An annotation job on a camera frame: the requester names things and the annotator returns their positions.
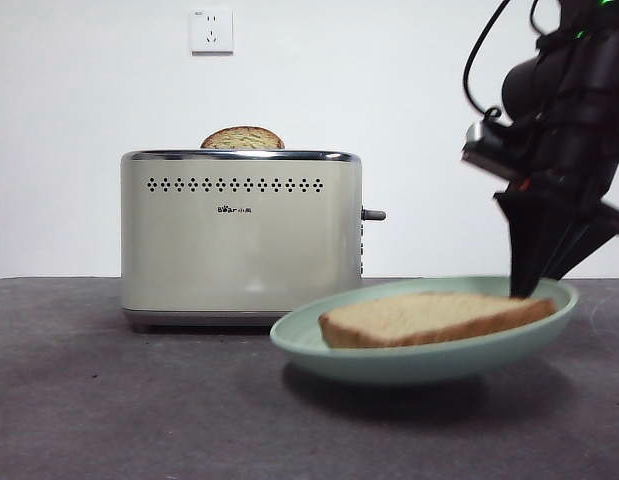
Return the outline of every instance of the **toasted bread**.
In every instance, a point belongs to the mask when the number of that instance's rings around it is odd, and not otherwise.
[[[261,127],[230,127],[209,135],[200,148],[233,149],[278,149],[285,144],[278,135]]]
[[[330,347],[396,347],[486,335],[555,311],[548,299],[409,293],[338,307],[320,315],[318,321]]]

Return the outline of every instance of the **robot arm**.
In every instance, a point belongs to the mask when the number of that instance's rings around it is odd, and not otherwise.
[[[513,123],[483,112],[463,149],[510,182],[495,198],[509,221],[512,296],[562,278],[619,234],[619,211],[601,201],[619,163],[619,0],[560,6],[559,28],[504,81]]]

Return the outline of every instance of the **plate rim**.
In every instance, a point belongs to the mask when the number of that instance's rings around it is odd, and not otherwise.
[[[477,337],[463,338],[459,340],[450,340],[446,342],[438,342],[438,343],[429,343],[425,345],[408,345],[408,346],[399,346],[399,347],[375,347],[375,348],[334,348],[327,350],[316,350],[313,347],[305,347],[298,345],[294,342],[287,341],[280,336],[277,335],[277,330],[280,326],[289,321],[294,315],[302,312],[303,310],[307,310],[315,307],[324,302],[329,302],[332,300],[336,300],[342,297],[346,297],[351,295],[354,292],[366,291],[366,290],[376,290],[380,287],[389,285],[389,284],[408,284],[408,283],[419,283],[426,282],[430,280],[508,280],[508,276],[503,275],[467,275],[467,276],[459,276],[459,277],[421,277],[421,278],[410,278],[404,280],[397,280],[395,282],[386,282],[378,285],[371,285],[368,287],[355,288],[351,290],[347,290],[345,292],[337,293],[335,295],[330,295],[327,297],[322,297],[312,302],[306,303],[304,305],[299,306],[298,308],[293,309],[291,312],[287,313],[280,319],[278,319],[269,331],[269,338],[278,348],[293,354],[300,354],[305,356],[314,356],[314,357],[322,357],[322,358],[360,358],[364,356],[365,358],[369,357],[387,357],[387,356],[404,356],[404,355],[413,355],[420,353],[432,353],[437,351],[450,351],[455,349],[461,349],[467,346],[476,346],[476,344],[491,344],[493,342],[498,342],[504,338],[513,338],[519,335],[524,335],[534,329],[542,328],[548,323],[552,323],[558,318],[562,318],[569,314],[571,310],[577,305],[578,300],[580,298],[578,294],[578,290],[571,284],[564,282],[553,280],[549,278],[541,278],[539,284],[549,285],[553,288],[558,288],[560,290],[565,291],[569,296],[569,301],[567,305],[558,310],[556,313],[549,315],[541,320],[531,322],[525,325],[521,325],[519,327],[510,328],[507,330],[503,330],[500,332],[494,332],[487,335],[480,335]]]

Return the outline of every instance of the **brand logo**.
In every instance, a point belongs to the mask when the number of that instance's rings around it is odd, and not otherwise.
[[[218,207],[218,213],[251,213],[251,207],[233,208],[229,205]]]

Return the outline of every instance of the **black cable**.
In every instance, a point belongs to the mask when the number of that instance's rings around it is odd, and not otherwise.
[[[469,72],[471,71],[473,61],[478,54],[478,50],[480,50],[482,43],[485,41],[485,38],[487,38],[487,35],[489,35],[491,27],[493,27],[493,24],[496,23],[496,20],[498,20],[498,17],[509,2],[510,0],[502,0],[496,11],[493,12],[493,15],[491,16],[485,27],[482,29],[478,40],[476,40],[476,44],[471,49],[471,53],[469,54],[469,58],[467,58],[467,63],[465,64],[465,70],[462,74],[462,86],[465,91],[465,96],[467,97],[467,100],[469,100],[469,103],[471,103],[471,106],[484,116],[487,116],[487,112],[489,112],[489,116],[496,118],[502,114],[502,111],[499,108],[492,107],[488,111],[486,111],[478,104],[478,102],[476,102],[476,100],[473,98],[473,95],[471,95],[471,91],[469,90]]]
[[[531,11],[529,12],[529,24],[538,35],[546,35],[546,33],[538,26],[538,24],[536,23],[536,19],[534,18],[536,15],[537,6],[538,0],[533,0],[533,3],[531,4]]]

